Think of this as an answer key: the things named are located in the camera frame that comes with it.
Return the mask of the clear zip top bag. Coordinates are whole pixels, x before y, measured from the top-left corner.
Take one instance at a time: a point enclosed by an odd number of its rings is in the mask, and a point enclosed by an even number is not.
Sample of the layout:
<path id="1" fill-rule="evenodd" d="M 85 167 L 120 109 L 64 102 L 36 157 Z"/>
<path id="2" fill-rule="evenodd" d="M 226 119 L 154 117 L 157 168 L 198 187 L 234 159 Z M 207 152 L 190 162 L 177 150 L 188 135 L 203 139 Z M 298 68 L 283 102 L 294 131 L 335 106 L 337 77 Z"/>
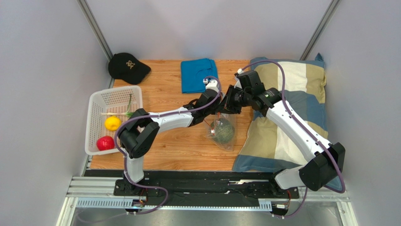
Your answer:
<path id="1" fill-rule="evenodd" d="M 233 151 L 236 129 L 235 115 L 218 113 L 207 116 L 205 123 L 205 137 L 219 148 Z"/>

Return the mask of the green fake scallion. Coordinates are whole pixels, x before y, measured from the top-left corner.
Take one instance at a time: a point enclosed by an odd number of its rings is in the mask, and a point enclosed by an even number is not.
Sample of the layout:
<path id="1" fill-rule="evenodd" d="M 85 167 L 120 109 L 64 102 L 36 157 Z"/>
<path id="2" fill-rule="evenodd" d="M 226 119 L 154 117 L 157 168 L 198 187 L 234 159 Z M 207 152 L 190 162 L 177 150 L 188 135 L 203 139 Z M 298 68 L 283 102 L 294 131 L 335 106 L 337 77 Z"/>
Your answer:
<path id="1" fill-rule="evenodd" d="M 127 109 L 124 113 L 101 113 L 101 115 L 106 115 L 106 116 L 126 116 L 126 117 L 131 117 L 133 115 L 133 112 L 130 112 L 131 108 L 131 102 L 132 102 L 132 94 L 129 95 L 129 102 L 127 105 Z"/>

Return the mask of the yellow fake pear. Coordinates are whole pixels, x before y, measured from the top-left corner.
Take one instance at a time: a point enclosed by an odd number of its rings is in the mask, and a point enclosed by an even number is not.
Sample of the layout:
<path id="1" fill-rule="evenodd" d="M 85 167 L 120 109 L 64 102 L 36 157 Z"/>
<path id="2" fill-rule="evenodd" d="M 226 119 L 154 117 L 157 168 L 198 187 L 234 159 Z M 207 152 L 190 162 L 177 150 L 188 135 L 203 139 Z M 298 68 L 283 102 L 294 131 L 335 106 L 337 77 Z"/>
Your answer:
<path id="1" fill-rule="evenodd" d="M 110 116 L 104 121 L 104 127 L 108 131 L 116 131 L 121 124 L 122 122 L 117 116 Z"/>

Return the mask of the red fake apple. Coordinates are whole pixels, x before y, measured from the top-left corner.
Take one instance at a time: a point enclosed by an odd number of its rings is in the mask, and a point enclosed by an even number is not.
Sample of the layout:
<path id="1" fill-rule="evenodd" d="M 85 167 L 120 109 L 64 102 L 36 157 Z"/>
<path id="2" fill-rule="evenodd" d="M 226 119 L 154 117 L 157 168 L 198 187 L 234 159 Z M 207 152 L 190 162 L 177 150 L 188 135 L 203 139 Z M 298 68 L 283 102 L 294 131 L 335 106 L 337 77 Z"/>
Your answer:
<path id="1" fill-rule="evenodd" d="M 96 142 L 96 146 L 99 151 L 106 151 L 115 148 L 114 139 L 111 136 L 103 136 Z"/>

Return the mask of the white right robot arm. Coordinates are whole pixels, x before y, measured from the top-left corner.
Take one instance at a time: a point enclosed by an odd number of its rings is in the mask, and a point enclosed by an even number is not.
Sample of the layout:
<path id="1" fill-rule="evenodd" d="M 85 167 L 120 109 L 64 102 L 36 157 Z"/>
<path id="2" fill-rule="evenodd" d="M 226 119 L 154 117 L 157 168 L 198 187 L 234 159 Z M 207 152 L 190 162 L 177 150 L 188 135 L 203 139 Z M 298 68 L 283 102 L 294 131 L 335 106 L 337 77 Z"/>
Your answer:
<path id="1" fill-rule="evenodd" d="M 345 192 L 341 174 L 345 148 L 331 143 L 304 122 L 285 99 L 285 91 L 276 88 L 265 89 L 256 71 L 239 70 L 235 74 L 237 83 L 230 85 L 222 102 L 229 113 L 240 113 L 242 107 L 250 106 L 274 122 L 298 147 L 307 164 L 276 172 L 274 181 L 282 190 L 305 186 L 318 191 L 335 178 L 340 180 Z"/>

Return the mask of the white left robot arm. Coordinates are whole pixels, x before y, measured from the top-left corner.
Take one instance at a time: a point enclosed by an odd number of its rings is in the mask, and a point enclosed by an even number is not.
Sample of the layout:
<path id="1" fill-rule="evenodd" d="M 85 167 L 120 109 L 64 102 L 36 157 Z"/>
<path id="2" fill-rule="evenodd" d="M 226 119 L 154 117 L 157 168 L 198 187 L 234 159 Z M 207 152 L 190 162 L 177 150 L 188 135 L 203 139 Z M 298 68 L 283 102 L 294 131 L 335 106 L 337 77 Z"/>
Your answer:
<path id="1" fill-rule="evenodd" d="M 114 145 L 123 154 L 124 178 L 139 186 L 144 178 L 143 156 L 158 134 L 197 125 L 217 112 L 222 100 L 220 88 L 207 88 L 198 99 L 171 111 L 147 112 L 140 108 L 122 123 L 114 135 Z"/>

